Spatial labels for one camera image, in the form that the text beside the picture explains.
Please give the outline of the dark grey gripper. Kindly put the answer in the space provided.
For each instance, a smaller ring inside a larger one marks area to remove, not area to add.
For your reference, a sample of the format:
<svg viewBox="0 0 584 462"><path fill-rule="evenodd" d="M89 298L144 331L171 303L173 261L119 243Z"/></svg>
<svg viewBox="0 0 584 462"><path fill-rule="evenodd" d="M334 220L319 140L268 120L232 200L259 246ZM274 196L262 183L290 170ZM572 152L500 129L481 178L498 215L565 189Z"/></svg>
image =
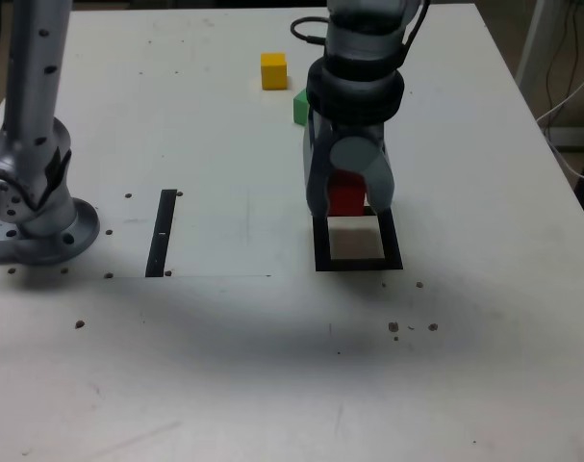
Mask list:
<svg viewBox="0 0 584 462"><path fill-rule="evenodd" d="M342 124L308 112L302 155L313 217L328 215L329 200L330 215L361 215L365 203L377 214L390 209L394 176L384 133L383 122Z"/></svg>

